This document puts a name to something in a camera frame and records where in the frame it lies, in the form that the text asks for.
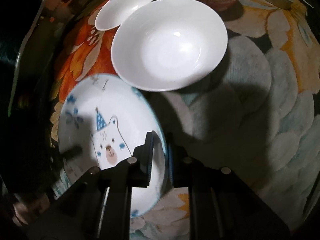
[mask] bear illustration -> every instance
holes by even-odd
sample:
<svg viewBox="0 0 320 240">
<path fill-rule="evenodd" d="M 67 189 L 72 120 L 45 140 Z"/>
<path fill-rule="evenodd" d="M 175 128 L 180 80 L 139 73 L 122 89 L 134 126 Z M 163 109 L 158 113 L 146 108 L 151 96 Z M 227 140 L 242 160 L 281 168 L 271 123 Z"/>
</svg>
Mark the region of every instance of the bear illustration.
<svg viewBox="0 0 320 240">
<path fill-rule="evenodd" d="M 106 123 L 98 108 L 96 112 L 97 131 L 91 134 L 91 140 L 99 167 L 104 170 L 116 166 L 132 154 L 119 131 L 118 118 L 114 115 L 110 122 Z"/>
</svg>

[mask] table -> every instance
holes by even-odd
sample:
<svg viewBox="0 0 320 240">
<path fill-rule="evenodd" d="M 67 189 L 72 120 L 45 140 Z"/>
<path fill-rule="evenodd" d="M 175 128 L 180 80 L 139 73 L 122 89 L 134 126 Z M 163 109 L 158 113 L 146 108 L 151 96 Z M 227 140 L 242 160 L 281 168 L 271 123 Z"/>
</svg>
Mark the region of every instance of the table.
<svg viewBox="0 0 320 240">
<path fill-rule="evenodd" d="M 114 73 L 110 48 L 116 29 L 94 20 L 103 2 L 85 13 L 64 37 L 55 59 L 50 101 L 52 145 L 72 88 L 94 73 Z M 290 11 L 264 0 L 238 0 L 220 15 L 228 49 L 219 66 L 190 87 L 145 93 L 164 132 L 206 166 L 228 166 L 289 226 L 296 229 L 320 170 L 320 46 L 295 0 Z M 62 170 L 52 186 L 70 186 Z M 187 188 L 167 189 L 147 214 L 131 221 L 131 239 L 188 239 Z"/>
</svg>

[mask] blue party hat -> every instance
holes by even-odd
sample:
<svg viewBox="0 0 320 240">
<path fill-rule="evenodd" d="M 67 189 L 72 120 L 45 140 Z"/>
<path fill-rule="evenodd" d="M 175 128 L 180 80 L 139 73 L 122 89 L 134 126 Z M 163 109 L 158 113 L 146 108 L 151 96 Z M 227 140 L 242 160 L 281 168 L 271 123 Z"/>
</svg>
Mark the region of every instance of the blue party hat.
<svg viewBox="0 0 320 240">
<path fill-rule="evenodd" d="M 98 109 L 96 108 L 97 111 L 97 131 L 102 130 L 103 128 L 105 128 L 107 126 L 106 122 L 104 121 L 101 113 L 98 111 Z"/>
</svg>

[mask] blue flower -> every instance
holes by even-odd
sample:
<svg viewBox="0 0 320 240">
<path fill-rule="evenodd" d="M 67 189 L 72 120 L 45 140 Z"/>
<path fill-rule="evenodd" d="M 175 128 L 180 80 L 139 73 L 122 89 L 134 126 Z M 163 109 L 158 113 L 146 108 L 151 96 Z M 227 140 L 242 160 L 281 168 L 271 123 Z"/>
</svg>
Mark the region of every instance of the blue flower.
<svg viewBox="0 0 320 240">
<path fill-rule="evenodd" d="M 69 104 L 69 103 L 74 104 L 75 102 L 76 102 L 76 98 L 74 98 L 72 94 L 70 96 L 68 96 L 67 104 Z"/>
<path fill-rule="evenodd" d="M 70 124 L 72 122 L 74 122 L 75 126 L 77 129 L 79 129 L 79 124 L 83 123 L 83 118 L 78 115 L 78 108 L 74 108 L 73 109 L 73 114 L 70 111 L 66 111 L 66 116 L 67 116 L 67 120 L 66 120 L 66 124 Z"/>
<path fill-rule="evenodd" d="M 138 216 L 138 213 L 139 213 L 139 211 L 138 211 L 137 209 L 134 209 L 134 210 L 131 212 L 131 217 L 132 217 L 132 218 L 137 217 L 137 216 Z"/>
</svg>

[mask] orange flower pattern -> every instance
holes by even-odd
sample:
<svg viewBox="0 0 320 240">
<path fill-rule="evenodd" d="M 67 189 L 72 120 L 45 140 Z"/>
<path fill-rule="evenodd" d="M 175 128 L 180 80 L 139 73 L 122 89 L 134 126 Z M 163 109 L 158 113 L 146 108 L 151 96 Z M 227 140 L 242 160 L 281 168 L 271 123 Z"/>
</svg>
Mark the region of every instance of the orange flower pattern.
<svg viewBox="0 0 320 240">
<path fill-rule="evenodd" d="M 55 82 L 51 99 L 59 94 L 59 101 L 63 103 L 74 86 L 86 76 L 95 73 L 116 74 L 110 56 L 116 29 L 98 31 L 94 25 L 95 18 L 105 3 L 82 18 L 66 35 L 64 48 L 54 64 Z"/>
</svg>

